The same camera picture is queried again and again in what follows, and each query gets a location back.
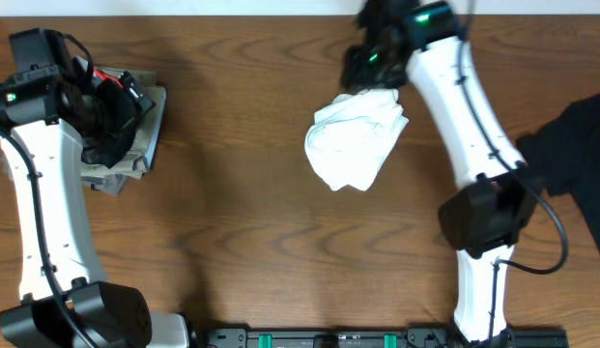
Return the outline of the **white t-shirt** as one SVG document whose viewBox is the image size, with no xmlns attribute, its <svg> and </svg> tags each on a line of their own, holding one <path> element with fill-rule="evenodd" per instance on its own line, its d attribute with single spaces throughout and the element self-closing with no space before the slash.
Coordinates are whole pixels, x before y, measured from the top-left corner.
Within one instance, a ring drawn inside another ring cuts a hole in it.
<svg viewBox="0 0 600 348">
<path fill-rule="evenodd" d="M 304 151 L 315 172 L 333 191 L 368 190 L 409 119 L 397 89 L 340 94 L 314 113 Z"/>
</svg>

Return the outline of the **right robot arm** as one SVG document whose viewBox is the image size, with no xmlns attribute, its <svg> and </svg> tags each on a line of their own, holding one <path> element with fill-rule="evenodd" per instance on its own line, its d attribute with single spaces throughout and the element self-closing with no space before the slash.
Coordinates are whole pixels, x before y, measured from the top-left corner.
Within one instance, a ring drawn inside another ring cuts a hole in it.
<svg viewBox="0 0 600 348">
<path fill-rule="evenodd" d="M 458 300 L 449 343 L 511 347 L 504 314 L 507 273 L 522 230 L 546 208 L 544 179 L 510 142 L 479 81 L 471 21 L 445 1 L 367 0 L 360 44 L 346 53 L 348 91 L 410 84 L 422 96 L 447 150 L 457 188 L 438 210 L 457 254 Z"/>
</svg>

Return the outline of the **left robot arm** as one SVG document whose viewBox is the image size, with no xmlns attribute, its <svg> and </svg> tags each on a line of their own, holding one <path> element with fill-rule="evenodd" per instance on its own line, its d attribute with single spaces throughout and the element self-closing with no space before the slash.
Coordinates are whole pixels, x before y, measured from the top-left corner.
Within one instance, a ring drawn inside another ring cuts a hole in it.
<svg viewBox="0 0 600 348">
<path fill-rule="evenodd" d="M 110 283 L 94 247 L 81 185 L 86 141 L 113 149 L 151 109 L 123 73 L 73 77 L 51 65 L 0 84 L 1 148 L 13 177 L 23 267 L 18 306 L 0 313 L 16 347 L 187 347 L 179 314 L 152 312 L 136 289 Z"/>
</svg>

